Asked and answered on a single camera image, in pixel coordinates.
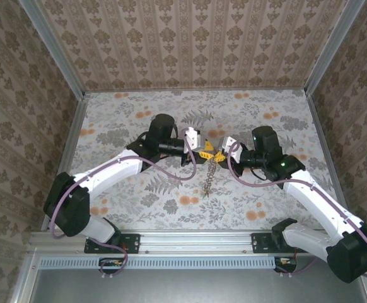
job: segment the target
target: chain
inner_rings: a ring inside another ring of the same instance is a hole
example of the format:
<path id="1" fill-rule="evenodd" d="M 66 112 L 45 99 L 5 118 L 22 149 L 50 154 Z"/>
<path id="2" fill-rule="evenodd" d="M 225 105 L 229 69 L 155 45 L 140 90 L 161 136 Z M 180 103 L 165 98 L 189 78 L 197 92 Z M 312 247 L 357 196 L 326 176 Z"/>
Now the chain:
<path id="1" fill-rule="evenodd" d="M 214 179 L 214 173 L 216 172 L 216 169 L 217 169 L 217 162 L 214 160 L 214 158 L 212 158 L 209 160 L 209 167 L 207 168 L 206 181 L 202 186 L 204 197 L 205 196 L 209 197 L 211 183 Z"/>

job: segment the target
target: patterned wallpaper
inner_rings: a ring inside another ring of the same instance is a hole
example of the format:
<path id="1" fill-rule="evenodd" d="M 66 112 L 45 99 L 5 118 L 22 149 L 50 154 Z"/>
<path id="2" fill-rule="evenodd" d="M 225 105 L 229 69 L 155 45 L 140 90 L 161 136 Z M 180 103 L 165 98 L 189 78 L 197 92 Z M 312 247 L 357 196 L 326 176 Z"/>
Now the patterned wallpaper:
<path id="1" fill-rule="evenodd" d="M 17 1 L 0 0 L 0 302 L 14 287 L 76 101 Z"/>
<path id="2" fill-rule="evenodd" d="M 313 99 L 346 201 L 367 219 L 367 1 Z"/>
<path id="3" fill-rule="evenodd" d="M 116 156 L 159 113 L 173 116 L 179 129 L 200 129 L 214 147 L 221 137 L 232 135 L 252 148 L 252 129 L 270 125 L 284 152 L 298 157 L 334 195 L 303 90 L 92 93 L 71 172 L 84 172 Z M 192 172 L 192 165 L 180 167 L 175 157 L 159 164 L 176 175 Z M 91 202 L 91 214 L 105 216 L 121 229 L 270 229 L 288 217 L 319 228 L 311 214 L 277 186 L 245 187 L 220 166 L 205 196 L 210 165 L 199 165 L 187 182 L 148 169 L 99 195 Z M 249 170 L 244 179 L 261 182 Z"/>
<path id="4" fill-rule="evenodd" d="M 38 0 L 86 91 L 302 87 L 346 0 Z"/>

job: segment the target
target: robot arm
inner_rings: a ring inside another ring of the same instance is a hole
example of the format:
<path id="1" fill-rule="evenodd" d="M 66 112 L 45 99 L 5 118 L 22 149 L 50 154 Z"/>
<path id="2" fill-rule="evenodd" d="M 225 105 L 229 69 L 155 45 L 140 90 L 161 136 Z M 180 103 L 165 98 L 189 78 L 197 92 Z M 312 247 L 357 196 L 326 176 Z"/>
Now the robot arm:
<path id="1" fill-rule="evenodd" d="M 161 154 L 165 154 L 179 156 L 182 158 L 182 165 L 187 164 L 189 150 L 185 141 L 171 138 L 174 125 L 172 117 L 157 115 L 151 122 L 145 139 L 139 138 L 132 142 L 115 158 L 81 174 L 59 174 L 46 200 L 45 213 L 52 218 L 60 198 L 67 189 L 76 182 L 81 182 L 60 207 L 55 224 L 69 237 L 80 234 L 102 243 L 111 241 L 113 245 L 117 245 L 119 230 L 108 220 L 90 215 L 90 200 L 121 180 L 148 169 L 150 164 L 143 160 L 156 163 Z M 203 150 L 206 142 L 199 131 L 187 128 L 184 132 L 192 152 Z M 118 159 L 126 157 L 127 160 L 118 162 Z"/>
<path id="2" fill-rule="evenodd" d="M 294 179 L 305 181 L 318 189 L 333 205 L 343 212 L 347 219 L 355 224 L 367 236 L 367 223 L 353 215 L 313 179 L 305 166 L 294 156 L 285 155 L 277 139 L 276 132 L 269 126 L 252 131 L 254 150 L 247 150 L 244 144 L 233 152 L 231 158 L 219 164 L 227 168 L 230 161 L 236 175 L 242 175 L 244 168 L 262 169 L 270 181 Z M 225 137 L 220 142 L 223 154 L 236 142 Z M 304 184 L 286 182 L 278 184 L 288 194 L 296 198 L 318 220 L 326 233 L 309 229 L 294 219 L 285 219 L 272 228 L 272 239 L 280 251 L 285 247 L 298 247 L 328 262 L 331 270 L 344 282 L 351 282 L 367 272 L 367 245 L 328 202 Z"/>

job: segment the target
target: floral tablecloth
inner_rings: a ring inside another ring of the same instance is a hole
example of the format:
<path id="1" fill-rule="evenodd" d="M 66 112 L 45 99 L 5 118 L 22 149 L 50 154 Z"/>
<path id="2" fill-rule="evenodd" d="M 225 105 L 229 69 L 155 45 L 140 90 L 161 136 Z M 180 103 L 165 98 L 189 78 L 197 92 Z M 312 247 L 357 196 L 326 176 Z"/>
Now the floral tablecloth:
<path id="1" fill-rule="evenodd" d="M 231 135 L 253 148 L 251 130 L 270 125 L 284 152 L 298 157 L 335 196 L 302 90 L 92 93 L 88 98 L 73 174 L 116 156 L 148 130 L 156 114 L 166 113 L 175 118 L 179 130 L 187 126 L 200 129 L 214 146 L 220 137 Z M 181 168 L 179 158 L 170 157 L 159 164 L 176 175 L 192 171 L 191 165 Z M 199 165 L 197 175 L 187 182 L 148 169 L 94 199 L 91 214 L 107 217 L 121 229 L 270 229 L 288 217 L 319 228 L 307 210 L 277 186 L 242 186 L 220 166 L 210 195 L 204 196 L 208 165 Z M 243 178 L 262 182 L 249 170 Z"/>

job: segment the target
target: metal ventilation strip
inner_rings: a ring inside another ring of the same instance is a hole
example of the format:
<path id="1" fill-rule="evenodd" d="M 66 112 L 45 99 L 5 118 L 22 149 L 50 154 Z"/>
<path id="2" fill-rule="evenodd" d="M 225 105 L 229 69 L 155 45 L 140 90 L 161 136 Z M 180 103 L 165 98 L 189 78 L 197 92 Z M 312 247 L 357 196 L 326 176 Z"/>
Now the metal ventilation strip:
<path id="1" fill-rule="evenodd" d="M 99 257 L 42 257 L 40 270 L 99 269 Z M 232 270 L 273 269 L 274 257 L 142 257 L 132 256 L 126 269 L 133 270 Z"/>

